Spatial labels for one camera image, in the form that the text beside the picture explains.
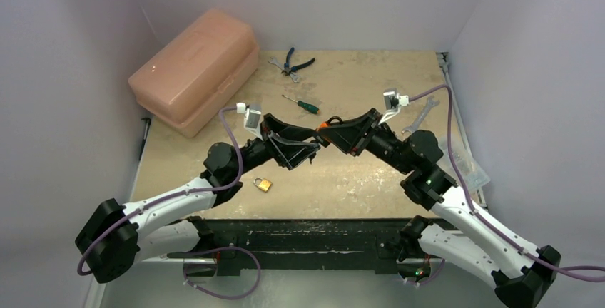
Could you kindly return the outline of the orange padlock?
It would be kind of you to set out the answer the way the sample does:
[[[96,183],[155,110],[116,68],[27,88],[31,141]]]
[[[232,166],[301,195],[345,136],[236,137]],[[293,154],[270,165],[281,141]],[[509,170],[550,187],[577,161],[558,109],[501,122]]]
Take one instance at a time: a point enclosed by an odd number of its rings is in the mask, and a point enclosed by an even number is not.
[[[332,116],[329,119],[327,119],[325,122],[321,123],[320,126],[317,128],[317,131],[325,129],[325,128],[329,128],[334,125],[340,125],[340,124],[343,124],[343,120],[341,119],[341,117]]]

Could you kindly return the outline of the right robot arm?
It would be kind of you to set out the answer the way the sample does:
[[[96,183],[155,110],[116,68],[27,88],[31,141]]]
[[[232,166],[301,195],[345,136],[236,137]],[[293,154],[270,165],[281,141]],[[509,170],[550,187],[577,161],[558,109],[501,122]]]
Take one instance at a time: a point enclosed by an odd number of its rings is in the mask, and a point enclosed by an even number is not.
[[[405,195],[461,232],[417,215],[400,230],[399,242],[385,247],[397,250],[399,260],[423,252],[450,261],[488,284],[506,307],[536,307],[556,278],[550,267],[560,263],[560,253],[518,236],[468,199],[438,166],[444,153],[434,133],[417,130],[400,140],[380,119],[375,109],[351,120],[332,117],[317,133],[345,154],[367,151],[404,174]]]

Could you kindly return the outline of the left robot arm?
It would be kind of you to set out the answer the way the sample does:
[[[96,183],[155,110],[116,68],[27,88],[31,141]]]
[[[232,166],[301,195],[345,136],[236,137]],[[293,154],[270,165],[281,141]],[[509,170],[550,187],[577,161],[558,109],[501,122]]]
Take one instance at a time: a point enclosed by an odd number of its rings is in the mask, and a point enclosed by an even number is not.
[[[225,123],[229,142],[210,146],[205,170],[184,185],[155,197],[119,203],[111,198],[93,211],[75,245],[81,253],[76,271],[99,283],[111,282],[135,263],[161,254],[190,252],[205,257],[213,238],[188,218],[229,201],[242,188],[242,176],[269,160],[293,170],[319,152],[317,131],[284,123],[271,114],[253,123],[255,138],[239,146]]]

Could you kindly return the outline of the brass padlock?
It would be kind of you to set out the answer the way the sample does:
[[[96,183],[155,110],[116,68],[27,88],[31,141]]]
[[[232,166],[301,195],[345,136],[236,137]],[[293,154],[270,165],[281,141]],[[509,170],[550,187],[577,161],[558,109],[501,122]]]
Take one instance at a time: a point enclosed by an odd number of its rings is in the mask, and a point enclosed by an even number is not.
[[[259,190],[262,190],[263,192],[267,192],[269,191],[269,189],[271,189],[273,183],[265,178],[255,178],[253,180],[253,184],[256,188],[258,188]]]

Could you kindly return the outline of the large silver wrench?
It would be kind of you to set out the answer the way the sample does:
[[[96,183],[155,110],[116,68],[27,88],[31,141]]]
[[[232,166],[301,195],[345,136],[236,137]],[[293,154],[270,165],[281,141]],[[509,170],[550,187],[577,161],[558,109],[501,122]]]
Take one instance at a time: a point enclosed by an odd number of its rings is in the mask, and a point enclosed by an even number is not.
[[[422,124],[422,122],[425,120],[425,118],[428,116],[429,112],[436,106],[438,106],[440,104],[439,100],[435,100],[434,96],[430,96],[427,98],[426,103],[424,105],[424,107],[422,108],[422,110],[418,113],[417,117],[414,119],[414,121],[407,127],[402,129],[402,134],[412,134],[415,131],[419,130],[420,125]]]

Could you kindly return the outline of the small silver wrench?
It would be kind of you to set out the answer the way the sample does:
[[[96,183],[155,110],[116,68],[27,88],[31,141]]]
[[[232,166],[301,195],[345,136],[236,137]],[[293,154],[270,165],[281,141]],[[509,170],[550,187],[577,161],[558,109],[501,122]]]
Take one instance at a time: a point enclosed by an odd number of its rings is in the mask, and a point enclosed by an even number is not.
[[[282,72],[285,71],[284,63],[279,62],[279,60],[277,60],[275,57],[269,58],[268,63],[277,66]],[[302,78],[296,73],[286,73],[286,76],[290,77],[293,83],[299,83],[300,79]]]

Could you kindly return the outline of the pink plastic toolbox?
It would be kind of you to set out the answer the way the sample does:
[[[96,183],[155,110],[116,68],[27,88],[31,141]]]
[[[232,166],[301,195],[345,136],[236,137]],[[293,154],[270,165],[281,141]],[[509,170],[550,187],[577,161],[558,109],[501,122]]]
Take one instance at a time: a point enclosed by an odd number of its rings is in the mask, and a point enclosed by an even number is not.
[[[259,52],[250,24],[211,9],[141,66],[128,84],[143,108],[192,138],[252,76]]]

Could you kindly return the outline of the clear plastic screw box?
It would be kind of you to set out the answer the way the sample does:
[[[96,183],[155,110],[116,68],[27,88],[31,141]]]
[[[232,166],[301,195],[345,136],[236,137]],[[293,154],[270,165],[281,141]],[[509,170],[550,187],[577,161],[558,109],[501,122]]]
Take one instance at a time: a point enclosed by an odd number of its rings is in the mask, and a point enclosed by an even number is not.
[[[438,166],[440,166],[441,169],[443,169],[443,171],[448,173],[450,176],[456,178],[457,182],[459,182],[459,177],[454,171],[452,162],[449,158],[447,136],[444,135],[440,137],[438,139],[438,144],[439,148],[444,153],[443,157],[437,162]],[[472,157],[471,153],[459,140],[453,138],[452,147],[453,159],[455,160],[457,168],[460,174],[463,176],[464,182],[466,183],[470,193],[476,192],[490,182],[491,179],[488,174],[486,174],[483,168]]]

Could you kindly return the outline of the green handled screwdriver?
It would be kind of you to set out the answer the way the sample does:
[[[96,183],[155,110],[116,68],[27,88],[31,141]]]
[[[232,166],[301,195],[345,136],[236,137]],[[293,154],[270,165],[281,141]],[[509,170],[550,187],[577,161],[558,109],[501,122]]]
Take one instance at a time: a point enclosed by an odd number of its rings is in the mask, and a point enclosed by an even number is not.
[[[290,98],[286,95],[283,95],[283,98],[288,99],[289,101],[295,102],[297,104],[298,107],[302,108],[304,111],[314,114],[314,115],[318,115],[320,113],[320,109],[310,103],[307,103],[305,101],[301,101],[301,100],[296,100],[294,98]]]

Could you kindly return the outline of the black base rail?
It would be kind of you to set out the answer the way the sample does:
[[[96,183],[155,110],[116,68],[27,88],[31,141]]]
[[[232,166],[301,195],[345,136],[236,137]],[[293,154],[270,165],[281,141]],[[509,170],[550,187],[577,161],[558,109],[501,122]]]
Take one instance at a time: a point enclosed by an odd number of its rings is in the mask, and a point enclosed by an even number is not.
[[[185,259],[187,274],[237,276],[241,270],[372,271],[424,279],[442,262],[413,239],[430,223],[452,230],[439,218],[310,220],[190,220],[200,236],[193,249],[171,252]]]

